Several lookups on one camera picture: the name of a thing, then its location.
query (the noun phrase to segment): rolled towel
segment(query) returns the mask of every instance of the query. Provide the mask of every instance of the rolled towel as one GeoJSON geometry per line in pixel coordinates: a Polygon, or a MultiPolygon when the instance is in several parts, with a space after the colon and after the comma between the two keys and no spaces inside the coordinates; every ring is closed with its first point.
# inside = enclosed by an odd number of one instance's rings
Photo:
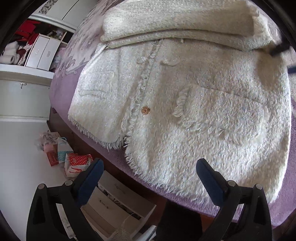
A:
{"type": "Polygon", "coordinates": [[[17,64],[19,60],[20,60],[20,55],[19,54],[16,54],[14,56],[13,64],[17,64]]]}
{"type": "Polygon", "coordinates": [[[13,55],[15,56],[17,54],[17,50],[16,49],[5,49],[3,52],[3,55],[13,55]]]}
{"type": "Polygon", "coordinates": [[[17,41],[14,41],[12,43],[9,43],[8,45],[6,45],[5,47],[5,51],[9,50],[9,49],[18,49],[19,44],[17,43],[17,41]]]}
{"type": "Polygon", "coordinates": [[[0,63],[2,64],[12,64],[15,60],[13,55],[2,55],[0,56],[0,63]]]}

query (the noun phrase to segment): purple bedspread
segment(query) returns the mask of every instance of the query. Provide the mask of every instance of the purple bedspread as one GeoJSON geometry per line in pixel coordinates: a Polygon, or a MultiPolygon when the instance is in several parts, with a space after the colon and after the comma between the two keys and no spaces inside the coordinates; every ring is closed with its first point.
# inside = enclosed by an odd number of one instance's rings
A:
{"type": "MultiPolygon", "coordinates": [[[[98,151],[112,164],[125,172],[127,175],[138,181],[145,187],[153,190],[159,195],[176,202],[199,213],[215,216],[218,208],[214,205],[198,204],[188,198],[179,197],[175,194],[165,192],[161,188],[151,186],[136,176],[124,157],[124,149],[110,150],[96,144],[92,139],[73,126],[68,121],[68,110],[71,105],[79,75],[93,55],[99,38],[102,35],[102,15],[110,7],[118,4],[122,0],[101,0],[97,6],[89,13],[87,18],[81,23],[73,38],[71,39],[65,56],[61,60],[50,88],[51,106],[58,112],[64,122],[88,145],[98,151]]],[[[292,108],[296,110],[296,102],[292,100],[292,108]]],[[[277,200],[270,205],[271,222],[273,226],[283,223],[291,212],[296,209],[296,119],[292,115],[291,143],[288,159],[287,171],[283,180],[282,188],[277,200]]]]}

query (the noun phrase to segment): gold button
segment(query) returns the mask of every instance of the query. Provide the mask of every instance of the gold button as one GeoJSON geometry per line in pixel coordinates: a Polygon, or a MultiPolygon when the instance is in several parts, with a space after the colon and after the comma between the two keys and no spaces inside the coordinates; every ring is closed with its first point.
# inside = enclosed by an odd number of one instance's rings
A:
{"type": "Polygon", "coordinates": [[[144,115],[149,114],[149,112],[150,112],[150,108],[149,108],[148,106],[144,106],[144,107],[142,108],[142,113],[143,113],[144,115]]]}

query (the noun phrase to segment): bed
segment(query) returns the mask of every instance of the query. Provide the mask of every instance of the bed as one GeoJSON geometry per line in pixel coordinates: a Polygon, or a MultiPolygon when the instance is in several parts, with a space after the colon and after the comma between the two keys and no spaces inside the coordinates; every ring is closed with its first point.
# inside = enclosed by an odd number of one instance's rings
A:
{"type": "MultiPolygon", "coordinates": [[[[68,110],[71,105],[76,85],[83,67],[94,54],[100,37],[103,34],[102,22],[103,14],[111,7],[122,2],[122,0],[101,0],[95,8],[88,14],[78,27],[70,40],[61,62],[59,63],[50,87],[51,106],[57,111],[64,122],[88,145],[98,151],[102,156],[114,164],[117,168],[125,172],[137,182],[153,190],[159,195],[195,210],[207,216],[215,216],[218,207],[214,205],[197,204],[188,198],[181,198],[175,194],[167,193],[161,188],[150,186],[136,176],[126,163],[124,149],[107,150],[96,144],[91,138],[81,133],[68,120],[68,110]]],[[[292,112],[296,113],[296,102],[292,98],[292,112]]],[[[270,205],[271,222],[273,226],[282,224],[287,217],[296,209],[296,118],[292,115],[291,142],[287,171],[283,180],[282,188],[277,200],[270,205]]]]}

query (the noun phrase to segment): brown button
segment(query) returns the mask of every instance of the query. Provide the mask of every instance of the brown button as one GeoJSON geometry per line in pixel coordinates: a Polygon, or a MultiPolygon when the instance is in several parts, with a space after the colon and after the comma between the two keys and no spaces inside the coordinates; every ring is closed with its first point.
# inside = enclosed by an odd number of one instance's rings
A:
{"type": "Polygon", "coordinates": [[[149,108],[148,106],[144,106],[144,107],[142,108],[142,113],[143,113],[144,115],[149,114],[149,112],[150,112],[150,108],[149,108]]]}

